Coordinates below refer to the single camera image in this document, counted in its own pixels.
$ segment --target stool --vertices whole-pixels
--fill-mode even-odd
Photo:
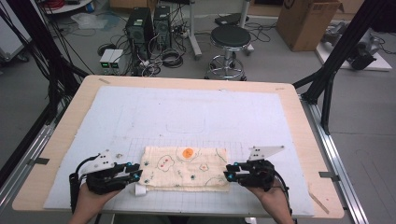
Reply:
[[[250,34],[244,28],[232,25],[221,25],[215,28],[210,34],[210,41],[219,49],[224,49],[224,55],[218,55],[209,63],[209,70],[205,79],[209,79],[208,74],[223,78],[233,78],[241,76],[241,81],[246,81],[244,65],[236,59],[235,52],[246,49],[250,44]]]

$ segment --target floor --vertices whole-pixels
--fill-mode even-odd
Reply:
[[[95,74],[102,74],[97,54],[99,46],[115,41],[125,21],[110,14],[101,14],[108,20],[103,30],[79,30],[69,19],[70,15],[58,18],[66,30],[65,38],[81,59]],[[197,39],[203,57],[195,61],[188,40],[179,68],[163,68],[157,77],[203,78],[207,63],[219,50],[209,43],[207,30],[216,26],[217,15],[196,19],[196,30],[202,31]],[[247,26],[269,26],[276,18],[252,17]],[[254,52],[249,56],[242,52],[237,58],[245,66],[247,81],[293,83],[319,70],[321,63],[313,51],[291,52],[276,29],[263,30],[262,40],[252,43]],[[396,50],[396,36],[377,34],[385,41],[384,48]],[[396,67],[395,54],[379,54]],[[76,66],[89,72],[88,68],[72,53]],[[392,223],[396,220],[396,70],[389,72],[352,71],[340,69],[336,75],[330,114],[330,132],[346,167],[347,174],[359,197],[365,215],[372,223]],[[42,112],[47,99],[48,81],[42,77],[35,62],[22,63],[14,60],[0,67],[0,142],[3,166],[18,146],[36,118]],[[297,90],[303,93],[307,86]],[[65,223],[68,213],[27,213],[12,210],[9,203],[0,214],[0,223]],[[109,223],[110,216],[104,216],[101,223]],[[348,213],[342,219],[310,220],[299,219],[300,223],[352,223]],[[259,219],[258,223],[267,223]]]

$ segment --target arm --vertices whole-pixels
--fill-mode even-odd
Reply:
[[[68,224],[86,224],[91,218],[102,211],[103,206],[116,196],[120,190],[112,191],[104,195],[98,195],[88,190],[87,184],[81,185],[78,194],[76,211],[70,218]]]
[[[288,202],[285,193],[282,191],[279,182],[275,182],[274,186],[267,192],[261,188],[247,188],[259,201],[267,213],[279,224],[293,224],[290,215]]]

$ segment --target beige cloth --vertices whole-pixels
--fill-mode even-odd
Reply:
[[[225,148],[146,147],[139,184],[148,190],[228,191]]]

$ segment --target orange circle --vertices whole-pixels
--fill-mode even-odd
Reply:
[[[192,156],[192,153],[194,153],[194,150],[192,150],[192,148],[186,148],[186,149],[184,149],[184,151],[183,151],[183,157],[184,158],[186,158],[186,159],[188,159],[189,157],[191,157]]]

